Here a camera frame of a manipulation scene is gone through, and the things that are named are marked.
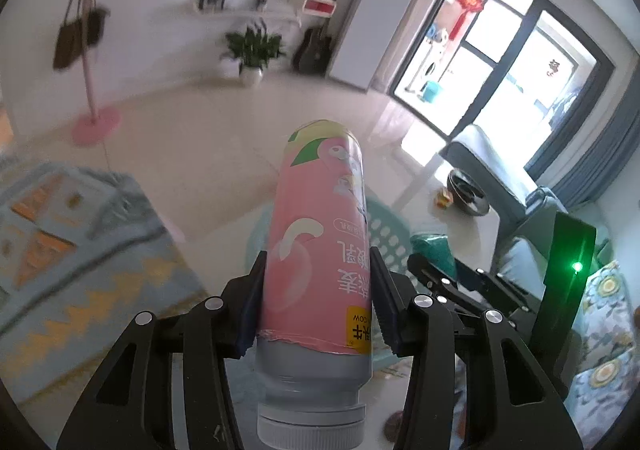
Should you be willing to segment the pink drink bottle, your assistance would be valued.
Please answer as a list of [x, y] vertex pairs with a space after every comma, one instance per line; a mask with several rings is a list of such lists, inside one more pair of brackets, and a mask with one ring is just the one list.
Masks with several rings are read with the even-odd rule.
[[372, 303], [362, 154], [319, 120], [284, 148], [268, 234], [256, 370], [257, 435], [273, 449], [353, 449], [363, 441]]

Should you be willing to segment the floral cushion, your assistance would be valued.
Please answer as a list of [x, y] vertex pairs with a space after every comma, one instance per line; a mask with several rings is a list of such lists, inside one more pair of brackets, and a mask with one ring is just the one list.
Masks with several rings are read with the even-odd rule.
[[637, 343], [626, 280], [613, 260], [592, 274], [579, 308], [577, 372], [565, 405], [582, 445], [594, 448], [637, 385]]

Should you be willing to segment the grey green sofa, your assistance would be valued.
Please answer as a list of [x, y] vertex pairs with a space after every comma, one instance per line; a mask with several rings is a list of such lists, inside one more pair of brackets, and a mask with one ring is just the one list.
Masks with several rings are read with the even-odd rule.
[[471, 176], [499, 215], [492, 269], [540, 300], [555, 216], [565, 206], [551, 189], [538, 186], [523, 167], [499, 153], [476, 125], [466, 126], [440, 155]]

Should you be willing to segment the dark metal bowl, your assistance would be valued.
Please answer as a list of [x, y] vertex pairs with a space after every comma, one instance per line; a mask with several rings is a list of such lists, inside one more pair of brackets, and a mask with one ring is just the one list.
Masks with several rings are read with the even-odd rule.
[[464, 214], [483, 217], [488, 214], [490, 205], [485, 192], [463, 170], [454, 168], [447, 176], [447, 189], [452, 195], [454, 205]]

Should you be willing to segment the patterned blue tablecloth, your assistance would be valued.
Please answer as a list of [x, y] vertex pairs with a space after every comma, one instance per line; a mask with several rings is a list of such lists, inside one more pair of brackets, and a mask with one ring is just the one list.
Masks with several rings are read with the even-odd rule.
[[1, 157], [1, 379], [17, 404], [107, 352], [134, 316], [204, 293], [127, 174]]

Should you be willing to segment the teal laundry basket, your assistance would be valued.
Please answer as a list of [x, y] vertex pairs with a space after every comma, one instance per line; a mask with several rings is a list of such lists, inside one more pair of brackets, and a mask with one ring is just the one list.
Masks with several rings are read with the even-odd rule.
[[[257, 222], [247, 239], [245, 268], [253, 266], [260, 251], [268, 248], [268, 234], [273, 211], [273, 202], [268, 201], [259, 212]], [[404, 220], [385, 204], [373, 196], [367, 197], [368, 237], [370, 244], [376, 246], [385, 260], [388, 270], [405, 274], [417, 291], [425, 291], [418, 279], [410, 274], [407, 267], [411, 254], [410, 230]], [[398, 363], [392, 350], [384, 343], [378, 319], [373, 318], [372, 329], [372, 368], [382, 371]]]

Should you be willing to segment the blue bucket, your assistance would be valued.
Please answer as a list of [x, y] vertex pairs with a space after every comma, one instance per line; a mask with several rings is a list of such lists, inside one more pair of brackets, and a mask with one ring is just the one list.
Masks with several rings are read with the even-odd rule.
[[441, 91], [442, 86], [440, 86], [437, 82], [428, 80], [423, 87], [421, 99], [427, 103], [434, 103]]

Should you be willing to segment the pink coat rack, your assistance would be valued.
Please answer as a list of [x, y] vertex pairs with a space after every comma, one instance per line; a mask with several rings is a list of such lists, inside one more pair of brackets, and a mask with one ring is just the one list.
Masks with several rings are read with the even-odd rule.
[[102, 144], [122, 124], [122, 114], [119, 110], [114, 106], [100, 106], [96, 98], [93, 76], [96, 52], [88, 44], [89, 14], [94, 6], [96, 6], [96, 0], [81, 0], [81, 63], [89, 111], [87, 114], [82, 114], [76, 121], [72, 129], [72, 139], [75, 146], [83, 148]]

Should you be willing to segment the red chinese knot ornament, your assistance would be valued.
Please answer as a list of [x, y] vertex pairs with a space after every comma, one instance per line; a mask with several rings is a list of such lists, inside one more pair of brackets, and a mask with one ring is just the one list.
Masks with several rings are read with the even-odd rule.
[[468, 14], [477, 14], [484, 9], [484, 0], [456, 0], [456, 2], [461, 7], [461, 14], [449, 33], [450, 40], [455, 40], [457, 38]]

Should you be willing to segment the black acoustic guitar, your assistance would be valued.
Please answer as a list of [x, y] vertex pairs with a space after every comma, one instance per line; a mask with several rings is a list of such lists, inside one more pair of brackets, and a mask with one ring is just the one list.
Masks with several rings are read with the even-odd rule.
[[321, 24], [306, 29], [303, 41], [292, 60], [292, 67], [297, 73], [323, 75], [326, 72], [331, 57], [332, 37], [329, 36], [331, 18], [321, 18]]

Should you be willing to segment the brown hanging tote bag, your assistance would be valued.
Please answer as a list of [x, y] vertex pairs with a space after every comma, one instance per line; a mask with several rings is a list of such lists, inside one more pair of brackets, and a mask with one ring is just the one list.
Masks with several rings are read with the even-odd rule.
[[69, 0], [56, 38], [53, 69], [68, 69], [81, 54], [82, 0]]

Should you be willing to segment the potted green plant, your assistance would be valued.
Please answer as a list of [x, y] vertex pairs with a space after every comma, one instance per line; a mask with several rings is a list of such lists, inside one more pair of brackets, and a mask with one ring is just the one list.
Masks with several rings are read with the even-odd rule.
[[238, 62], [240, 82], [247, 88], [260, 84], [272, 60], [286, 56], [282, 35], [270, 33], [264, 19], [247, 25], [243, 33], [230, 32], [224, 38], [227, 49], [220, 58]]

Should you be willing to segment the red white shelf box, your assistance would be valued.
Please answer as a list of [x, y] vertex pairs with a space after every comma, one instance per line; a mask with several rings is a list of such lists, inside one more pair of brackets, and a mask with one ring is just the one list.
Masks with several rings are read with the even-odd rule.
[[304, 0], [302, 13], [306, 16], [329, 19], [336, 9], [335, 0]]

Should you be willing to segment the black hanging small bag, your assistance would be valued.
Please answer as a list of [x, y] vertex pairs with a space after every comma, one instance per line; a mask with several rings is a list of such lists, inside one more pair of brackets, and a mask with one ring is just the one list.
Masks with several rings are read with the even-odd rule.
[[99, 5], [96, 0], [86, 0], [86, 4], [87, 45], [92, 48], [102, 40], [105, 22], [111, 15], [111, 11], [105, 6]]

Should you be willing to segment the white lower wall shelf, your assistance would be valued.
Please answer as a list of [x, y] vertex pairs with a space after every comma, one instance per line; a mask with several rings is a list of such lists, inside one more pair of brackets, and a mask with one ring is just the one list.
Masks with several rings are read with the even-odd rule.
[[201, 19], [245, 19], [251, 21], [277, 21], [292, 24], [301, 28], [302, 18], [295, 12], [283, 11], [255, 11], [246, 9], [224, 9], [221, 11], [201, 11], [193, 2], [184, 2], [178, 8], [185, 14]]

